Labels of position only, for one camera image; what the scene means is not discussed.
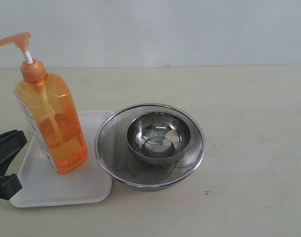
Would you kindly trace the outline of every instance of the bowl rim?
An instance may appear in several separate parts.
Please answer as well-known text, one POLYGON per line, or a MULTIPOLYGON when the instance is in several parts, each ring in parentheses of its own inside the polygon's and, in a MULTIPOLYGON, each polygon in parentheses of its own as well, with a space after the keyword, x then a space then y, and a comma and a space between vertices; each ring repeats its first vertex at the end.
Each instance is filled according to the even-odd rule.
POLYGON ((169 159, 172 159, 173 157, 175 157, 177 154, 180 154, 180 152, 178 152, 177 154, 173 155, 173 156, 169 156, 169 157, 165 157, 165 158, 152 158, 152 157, 147 157, 147 156, 144 156, 143 154, 141 153, 138 153, 135 149, 133 149, 133 147, 130 145, 129 143, 129 140, 128 140, 128 137, 127 137, 127 134, 128 134, 128 130, 130 128, 130 126, 137 120, 139 119, 140 117, 145 117, 147 116, 147 114, 154 114, 154 113, 165 113, 165 114, 169 114, 169 115, 173 115, 175 117, 177 117, 178 119, 180 119, 182 122, 184 122, 190 132, 190 138, 189 138, 189 141, 187 143, 187 145, 180 151, 180 152, 186 152, 189 147, 190 147, 190 141, 192 139, 192 130, 191 130, 191 127, 189 126, 189 124, 183 119, 181 118, 180 116, 174 114, 174 113, 170 113, 170 112, 166 112, 166 111, 152 111, 152 112, 147 112, 147 113, 144 113, 136 118, 134 118, 130 123, 129 125, 127 126, 127 129, 126 129, 126 133, 125 133, 125 138, 126 138, 126 144, 127 146, 129 147, 130 151, 131 152, 134 152, 134 154, 136 154, 137 156, 140 156, 140 157, 143 157, 144 159, 148 159, 148 160, 160 160, 160 161, 167 161, 169 159))
POLYGON ((101 167, 103 168, 103 170, 109 174, 111 177, 113 177, 114 179, 120 181, 121 183, 128 185, 128 186, 133 186, 135 188, 147 188, 147 189, 151 189, 151 188, 162 188, 162 187, 167 187, 167 186, 171 186, 174 185, 177 182, 180 182, 181 180, 185 179, 186 177, 188 177, 190 174, 192 174, 201 164, 204 154, 205 154, 205 150, 206 150, 206 141, 205 141, 205 136, 203 133, 203 130, 201 128, 201 126, 196 122, 196 120, 189 115, 188 113, 186 113, 185 111, 178 109, 174 106, 171 105, 167 105, 167 104, 161 104, 161 103, 141 103, 141 104, 135 104, 135 105, 131 105, 131 106, 127 106, 121 110, 118 110, 117 112, 113 113, 112 115, 109 116, 109 118, 107 118, 105 120, 105 122, 100 126, 96 136, 95 136, 95 140, 94 140, 94 151, 95 151, 95 156, 98 160, 98 162, 100 163, 101 167), (168 182, 164 182, 164 183, 160 183, 160 184, 139 184, 139 183, 135 183, 135 182, 131 182, 131 181, 127 181, 119 176, 117 176, 116 174, 114 174, 113 172, 111 172, 111 170, 107 167, 107 165, 105 164, 105 162, 101 159, 100 155, 99 155, 99 149, 98 149, 98 138, 100 137, 100 133, 102 131, 102 129, 104 128, 104 126, 115 116, 117 116, 118 114, 129 110, 129 109, 133 109, 133 108, 137 108, 137 107, 144 107, 144 106, 159 106, 159 107, 164 107, 167 109, 172 109, 175 111, 178 111, 179 113, 183 114, 184 116, 188 117, 196 126, 196 128, 198 129, 199 133, 201 134, 201 138, 202 138, 202 149, 201 149, 201 154, 198 157, 195 166, 193 166, 188 172, 186 172, 185 174, 181 175, 180 177, 178 177, 177 179, 168 181, 168 182))

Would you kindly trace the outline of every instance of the bottle label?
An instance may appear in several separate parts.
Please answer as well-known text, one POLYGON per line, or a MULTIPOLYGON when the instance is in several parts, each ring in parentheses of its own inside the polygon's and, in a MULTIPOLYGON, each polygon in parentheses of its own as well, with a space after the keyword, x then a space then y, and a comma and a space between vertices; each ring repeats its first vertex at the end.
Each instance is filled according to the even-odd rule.
POLYGON ((30 128, 33 131, 34 137, 36 138, 41 151, 43 152, 44 156, 48 159, 48 161, 52 165, 52 167, 57 171, 57 168, 56 168, 55 163, 53 162, 53 159, 49 153, 46 143, 43 140, 43 136, 38 129, 38 126, 37 126, 37 123, 35 121, 32 111, 19 98, 18 98, 18 102, 20 104, 21 109, 23 110, 23 113, 27 119, 27 122, 28 122, 30 128))

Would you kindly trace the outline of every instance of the white wall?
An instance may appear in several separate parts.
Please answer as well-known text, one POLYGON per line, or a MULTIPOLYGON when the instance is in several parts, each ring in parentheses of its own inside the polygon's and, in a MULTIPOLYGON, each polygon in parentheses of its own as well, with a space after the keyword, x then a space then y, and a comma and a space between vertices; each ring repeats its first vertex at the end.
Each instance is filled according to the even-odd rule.
POLYGON ((301 64, 301 0, 0 0, 0 39, 22 31, 47 67, 301 64))

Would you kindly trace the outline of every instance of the dish soap bottle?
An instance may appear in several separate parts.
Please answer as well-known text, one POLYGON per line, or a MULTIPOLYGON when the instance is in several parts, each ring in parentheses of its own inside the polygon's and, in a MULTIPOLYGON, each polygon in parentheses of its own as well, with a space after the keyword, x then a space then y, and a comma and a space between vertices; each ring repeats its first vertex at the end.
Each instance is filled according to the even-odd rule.
POLYGON ((60 174, 68 173, 87 159, 87 146, 78 113, 65 81, 46 72, 42 62, 28 51, 29 32, 0 40, 0 46, 14 43, 25 61, 21 66, 23 80, 14 88, 34 136, 44 156, 60 174))

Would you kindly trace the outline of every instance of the pump nozzle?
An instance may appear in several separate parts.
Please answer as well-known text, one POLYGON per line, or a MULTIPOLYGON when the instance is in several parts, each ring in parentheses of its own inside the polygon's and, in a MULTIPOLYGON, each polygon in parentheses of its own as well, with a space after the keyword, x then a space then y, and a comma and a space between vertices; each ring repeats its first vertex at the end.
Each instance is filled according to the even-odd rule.
POLYGON ((6 44, 14 43, 17 48, 20 48, 25 61, 27 64, 32 64, 33 59, 31 57, 31 54, 28 51, 28 45, 29 45, 29 38, 31 37, 31 33, 29 32, 22 32, 18 33, 12 36, 5 37, 3 39, 0 39, 0 47, 6 44))

